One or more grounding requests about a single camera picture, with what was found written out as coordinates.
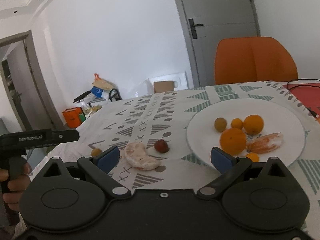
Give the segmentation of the person's left hand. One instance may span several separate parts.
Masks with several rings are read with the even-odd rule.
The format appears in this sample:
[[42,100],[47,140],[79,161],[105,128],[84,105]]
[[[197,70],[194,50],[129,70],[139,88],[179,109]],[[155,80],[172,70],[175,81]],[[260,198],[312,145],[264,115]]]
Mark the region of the person's left hand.
[[31,174],[31,171],[31,166],[26,163],[22,174],[8,182],[9,192],[3,194],[3,200],[11,210],[20,212],[20,199],[30,184],[29,174]]

